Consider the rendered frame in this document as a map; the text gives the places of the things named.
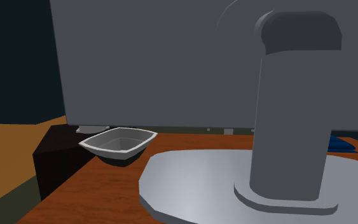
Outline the blue flat object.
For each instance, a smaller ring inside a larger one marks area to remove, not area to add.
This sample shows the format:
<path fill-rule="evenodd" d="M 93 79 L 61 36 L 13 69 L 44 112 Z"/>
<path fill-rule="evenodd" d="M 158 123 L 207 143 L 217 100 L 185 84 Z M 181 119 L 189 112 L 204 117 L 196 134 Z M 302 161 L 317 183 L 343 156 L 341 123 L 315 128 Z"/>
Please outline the blue flat object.
<path fill-rule="evenodd" d="M 355 146 L 335 136 L 330 136 L 328 152 L 356 153 Z"/>

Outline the brown wooden desk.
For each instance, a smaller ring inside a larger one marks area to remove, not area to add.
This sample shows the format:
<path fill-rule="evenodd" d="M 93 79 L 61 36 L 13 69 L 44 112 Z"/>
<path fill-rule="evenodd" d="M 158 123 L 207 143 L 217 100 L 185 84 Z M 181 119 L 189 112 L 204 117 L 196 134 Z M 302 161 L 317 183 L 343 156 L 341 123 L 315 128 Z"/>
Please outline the brown wooden desk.
<path fill-rule="evenodd" d="M 127 167 L 91 159 L 17 224 L 159 224 L 140 205 L 137 186 L 151 156 L 169 150 L 249 149 L 252 142 L 250 135 L 158 134 Z"/>

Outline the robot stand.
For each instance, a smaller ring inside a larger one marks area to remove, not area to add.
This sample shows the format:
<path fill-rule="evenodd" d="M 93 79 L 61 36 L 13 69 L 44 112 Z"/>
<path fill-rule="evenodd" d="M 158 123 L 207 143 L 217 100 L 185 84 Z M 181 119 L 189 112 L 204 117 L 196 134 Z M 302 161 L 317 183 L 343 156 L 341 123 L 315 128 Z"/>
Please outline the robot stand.
<path fill-rule="evenodd" d="M 91 134 L 77 133 L 77 126 L 52 125 L 32 154 L 41 200 L 44 200 L 94 154 L 79 145 Z"/>

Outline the white square bowl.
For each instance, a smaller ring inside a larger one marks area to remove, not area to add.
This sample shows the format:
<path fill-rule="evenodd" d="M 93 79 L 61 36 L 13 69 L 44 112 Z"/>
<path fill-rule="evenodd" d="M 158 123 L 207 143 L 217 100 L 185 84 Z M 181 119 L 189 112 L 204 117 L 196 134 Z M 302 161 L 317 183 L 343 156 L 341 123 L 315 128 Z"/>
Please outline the white square bowl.
<path fill-rule="evenodd" d="M 117 127 L 78 144 L 107 164 L 125 167 L 137 160 L 157 135 L 150 130 Z"/>

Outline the grey computer monitor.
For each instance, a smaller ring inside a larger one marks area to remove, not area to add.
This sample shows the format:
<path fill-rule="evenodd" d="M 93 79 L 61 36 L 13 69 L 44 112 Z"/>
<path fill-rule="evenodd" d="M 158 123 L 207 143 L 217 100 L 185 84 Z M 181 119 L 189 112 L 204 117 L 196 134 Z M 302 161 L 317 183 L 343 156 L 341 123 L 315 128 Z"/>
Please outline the grey computer monitor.
<path fill-rule="evenodd" d="M 166 224 L 358 224 L 358 0 L 50 0 L 67 122 L 102 157 L 142 127 L 252 128 L 251 150 L 152 156 Z"/>

